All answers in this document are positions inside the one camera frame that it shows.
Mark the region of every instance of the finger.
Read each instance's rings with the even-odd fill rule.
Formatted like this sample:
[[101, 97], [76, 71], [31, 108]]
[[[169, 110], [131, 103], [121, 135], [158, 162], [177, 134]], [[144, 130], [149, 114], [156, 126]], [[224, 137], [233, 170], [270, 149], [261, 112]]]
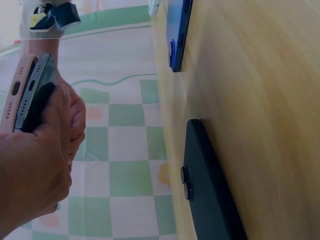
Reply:
[[70, 152], [70, 90], [69, 88], [65, 89], [63, 105], [61, 109], [61, 118], [60, 118], [60, 142], [61, 150], [64, 156], [65, 161], [69, 161], [69, 152]]
[[80, 135], [76, 137], [76, 139], [71, 140], [69, 153], [76, 151], [79, 148], [80, 144], [85, 140], [85, 137], [85, 132], [81, 132]]
[[79, 150], [79, 149], [77, 149], [76, 151], [74, 151], [74, 152], [72, 152], [72, 153], [69, 154], [69, 161], [70, 161], [70, 162], [72, 162], [72, 161], [75, 159], [78, 150]]
[[69, 173], [71, 174], [71, 172], [72, 172], [72, 163], [70, 163], [70, 164], [68, 165], [68, 168], [69, 168]]
[[57, 211], [58, 209], [58, 203], [54, 204], [53, 206], [47, 208], [43, 212], [39, 213], [35, 218], [40, 218], [42, 216], [48, 215], [48, 214], [53, 214]]
[[71, 140], [76, 139], [86, 129], [86, 111], [76, 114], [71, 125]]
[[60, 84], [55, 87], [51, 94], [46, 107], [42, 112], [43, 124], [40, 125], [33, 133], [37, 135], [44, 126], [49, 126], [54, 132], [60, 132], [60, 117], [65, 98], [65, 85]]

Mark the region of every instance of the skin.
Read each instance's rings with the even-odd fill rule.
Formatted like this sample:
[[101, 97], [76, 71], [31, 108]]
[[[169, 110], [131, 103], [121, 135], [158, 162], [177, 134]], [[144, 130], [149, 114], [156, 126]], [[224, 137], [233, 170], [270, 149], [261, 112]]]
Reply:
[[86, 128], [86, 106], [74, 89], [63, 79], [58, 68], [59, 39], [26, 40], [22, 42], [21, 54], [36, 54], [38, 58], [43, 53], [50, 53], [56, 62], [56, 74], [59, 84], [65, 84], [70, 89], [71, 97], [71, 137], [70, 137], [70, 162], [75, 158], [79, 145], [85, 139]]
[[0, 133], [0, 239], [57, 210], [69, 194], [72, 161], [85, 139], [86, 106], [58, 69], [59, 39], [27, 40], [21, 54], [51, 53], [58, 86], [33, 133]]

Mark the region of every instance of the white square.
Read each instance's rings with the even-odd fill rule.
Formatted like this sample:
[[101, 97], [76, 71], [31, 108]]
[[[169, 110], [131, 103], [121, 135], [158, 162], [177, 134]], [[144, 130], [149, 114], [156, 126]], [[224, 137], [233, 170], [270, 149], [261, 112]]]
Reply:
[[110, 104], [142, 104], [140, 84], [137, 80], [127, 80], [125, 84], [112, 86]]
[[69, 240], [113, 240], [111, 237], [69, 236]]
[[109, 162], [74, 161], [72, 165], [72, 197], [109, 197]]
[[155, 196], [171, 195], [168, 162], [165, 160], [150, 160], [149, 165], [153, 194]]
[[144, 126], [108, 128], [109, 161], [146, 161], [149, 159], [147, 133]]
[[5, 237], [4, 240], [33, 240], [32, 230], [19, 227]]
[[72, 163], [72, 185], [70, 187], [69, 196], [84, 197], [85, 196], [85, 180], [86, 180], [86, 165], [85, 161], [73, 161]]
[[68, 198], [60, 204], [60, 209], [52, 214], [32, 221], [32, 230], [50, 234], [69, 235]]
[[84, 196], [105, 198], [110, 196], [109, 162], [85, 162]]
[[88, 127], [107, 127], [109, 123], [109, 104], [88, 103], [86, 106], [86, 125]]
[[159, 236], [159, 240], [178, 240], [178, 236], [176, 234], [162, 235]]
[[159, 235], [153, 196], [111, 197], [110, 207], [114, 238]]
[[144, 121], [147, 127], [162, 127], [159, 103], [143, 104]]

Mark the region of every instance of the wood grain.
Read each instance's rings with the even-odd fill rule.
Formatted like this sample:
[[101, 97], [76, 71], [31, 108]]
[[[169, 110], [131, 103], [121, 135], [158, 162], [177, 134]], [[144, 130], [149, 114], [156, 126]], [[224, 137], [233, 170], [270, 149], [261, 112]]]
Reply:
[[181, 73], [152, 19], [179, 240], [197, 239], [180, 166], [202, 119], [250, 240], [320, 239], [320, 1], [193, 1]]

